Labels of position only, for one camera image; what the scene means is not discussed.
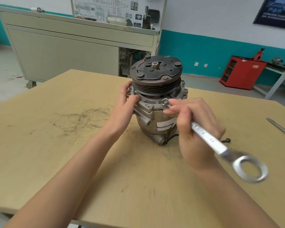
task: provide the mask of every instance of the wooden table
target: wooden table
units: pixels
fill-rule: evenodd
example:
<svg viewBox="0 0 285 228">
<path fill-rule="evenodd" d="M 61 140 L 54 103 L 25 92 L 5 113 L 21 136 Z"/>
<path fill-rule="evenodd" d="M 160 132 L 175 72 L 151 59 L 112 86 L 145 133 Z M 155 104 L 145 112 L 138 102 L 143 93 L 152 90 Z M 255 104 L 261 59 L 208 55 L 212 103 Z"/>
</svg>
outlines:
<svg viewBox="0 0 285 228">
<path fill-rule="evenodd" d="M 0 103 L 0 212 L 15 213 L 106 122 L 127 78 L 70 70 Z M 285 227 L 285 107 L 275 101 L 189 88 L 225 125 L 232 149 L 250 152 L 269 178 L 249 184 L 224 167 Z M 109 151 L 73 222 L 117 227 L 223 227 L 184 163 L 177 138 L 158 146 L 133 116 Z"/>
</svg>

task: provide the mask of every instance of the dark poster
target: dark poster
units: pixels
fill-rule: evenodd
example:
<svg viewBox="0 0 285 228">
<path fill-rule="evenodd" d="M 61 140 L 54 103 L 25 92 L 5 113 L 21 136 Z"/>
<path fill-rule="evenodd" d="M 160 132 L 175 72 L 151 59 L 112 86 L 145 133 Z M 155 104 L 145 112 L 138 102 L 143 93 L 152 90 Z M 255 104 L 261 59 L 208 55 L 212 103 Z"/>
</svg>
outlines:
<svg viewBox="0 0 285 228">
<path fill-rule="evenodd" d="M 285 28 L 285 0 L 265 0 L 254 23 Z"/>
</svg>

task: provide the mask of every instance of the label sticker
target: label sticker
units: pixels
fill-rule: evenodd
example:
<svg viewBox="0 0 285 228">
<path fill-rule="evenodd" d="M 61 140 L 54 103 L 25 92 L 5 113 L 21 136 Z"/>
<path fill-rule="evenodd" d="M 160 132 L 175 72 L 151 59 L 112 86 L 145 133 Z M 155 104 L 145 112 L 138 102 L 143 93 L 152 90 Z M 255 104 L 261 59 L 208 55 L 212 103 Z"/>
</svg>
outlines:
<svg viewBox="0 0 285 228">
<path fill-rule="evenodd" d="M 163 130 L 167 130 L 170 129 L 171 127 L 175 126 L 176 124 L 176 118 L 172 118 L 168 121 L 165 122 L 158 122 L 157 125 L 157 131 L 163 131 Z"/>
</svg>

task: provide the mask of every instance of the floor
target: floor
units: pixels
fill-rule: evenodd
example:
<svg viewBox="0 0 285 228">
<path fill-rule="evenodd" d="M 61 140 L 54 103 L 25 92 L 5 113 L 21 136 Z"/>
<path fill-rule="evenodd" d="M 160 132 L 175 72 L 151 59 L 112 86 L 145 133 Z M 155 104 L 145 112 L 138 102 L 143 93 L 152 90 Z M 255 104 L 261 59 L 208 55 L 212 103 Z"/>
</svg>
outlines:
<svg viewBox="0 0 285 228">
<path fill-rule="evenodd" d="M 242 95 L 253 98 L 264 98 L 264 95 L 256 90 L 240 90 L 227 88 L 218 82 L 217 78 L 207 78 L 195 75 L 182 75 L 186 82 L 186 87 L 210 90 L 221 93 Z M 24 79 L 17 59 L 11 50 L 11 47 L 0 46 L 0 102 L 9 99 L 17 94 L 27 91 L 27 81 Z M 263 89 L 269 90 L 270 87 L 262 86 Z M 285 106 L 285 88 L 279 88 L 272 96 L 271 100 L 277 101 Z M 0 216 L 0 228 L 7 222 Z M 76 228 L 77 225 L 70 224 L 69 228 Z"/>
</svg>

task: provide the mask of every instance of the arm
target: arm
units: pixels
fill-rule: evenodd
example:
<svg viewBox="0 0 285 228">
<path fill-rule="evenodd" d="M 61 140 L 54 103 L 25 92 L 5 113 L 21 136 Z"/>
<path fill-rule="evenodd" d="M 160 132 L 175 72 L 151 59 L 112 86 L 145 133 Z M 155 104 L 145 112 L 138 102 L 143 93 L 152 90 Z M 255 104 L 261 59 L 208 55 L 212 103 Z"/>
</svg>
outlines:
<svg viewBox="0 0 285 228">
<path fill-rule="evenodd" d="M 107 152 L 131 120 L 139 97 L 131 95 L 127 100 L 130 84 L 131 81 L 121 88 L 104 127 L 12 217 L 5 228 L 60 228 L 69 225 Z"/>
<path fill-rule="evenodd" d="M 200 98 L 176 100 L 164 113 L 178 116 L 180 149 L 195 176 L 212 196 L 226 227 L 278 228 L 266 212 L 229 176 L 213 150 L 193 131 L 196 121 L 217 139 L 225 133 L 210 107 Z"/>
</svg>

